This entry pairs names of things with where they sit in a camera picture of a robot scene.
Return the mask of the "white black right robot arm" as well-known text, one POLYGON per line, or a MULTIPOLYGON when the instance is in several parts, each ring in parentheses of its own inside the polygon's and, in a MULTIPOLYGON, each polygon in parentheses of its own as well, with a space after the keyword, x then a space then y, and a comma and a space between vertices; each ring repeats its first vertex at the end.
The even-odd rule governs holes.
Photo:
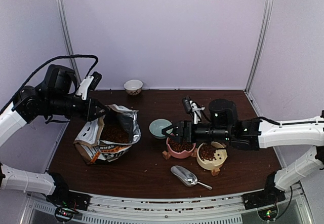
POLYGON ((267 176, 265 188, 242 196, 245 209, 285 200, 285 191, 316 169, 323 170, 323 116, 274 121, 265 117, 239 120, 236 105, 226 99, 209 103, 210 117, 201 123, 204 109, 189 97, 182 100, 192 121, 179 121, 162 129, 174 141, 223 141, 238 150, 258 151, 281 145, 309 145, 310 149, 289 166, 267 176))

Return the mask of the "dog food bag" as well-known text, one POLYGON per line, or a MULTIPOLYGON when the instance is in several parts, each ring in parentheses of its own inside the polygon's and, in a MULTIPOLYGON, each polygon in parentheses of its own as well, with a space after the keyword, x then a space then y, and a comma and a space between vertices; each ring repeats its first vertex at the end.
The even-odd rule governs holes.
POLYGON ((108 113, 85 123, 73 142, 87 165, 111 163, 141 139, 137 110, 116 104, 107 107, 108 113))

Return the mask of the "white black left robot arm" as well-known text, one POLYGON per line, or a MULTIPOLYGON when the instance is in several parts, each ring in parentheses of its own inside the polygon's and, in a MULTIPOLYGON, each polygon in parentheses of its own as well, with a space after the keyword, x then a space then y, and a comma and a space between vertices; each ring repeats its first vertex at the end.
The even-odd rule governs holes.
MULTIPOLYGON (((73 69, 50 65, 39 85, 22 86, 2 110, 1 145, 38 116, 43 116, 48 124, 53 122, 55 115, 66 119, 79 117, 86 122, 105 115, 108 108, 88 96, 88 92, 95 90, 101 79, 101 74, 94 72, 77 85, 73 69)), ((69 205, 73 200, 73 195, 60 174, 38 174, 5 164, 1 164, 1 189, 44 194, 62 206, 69 205)))

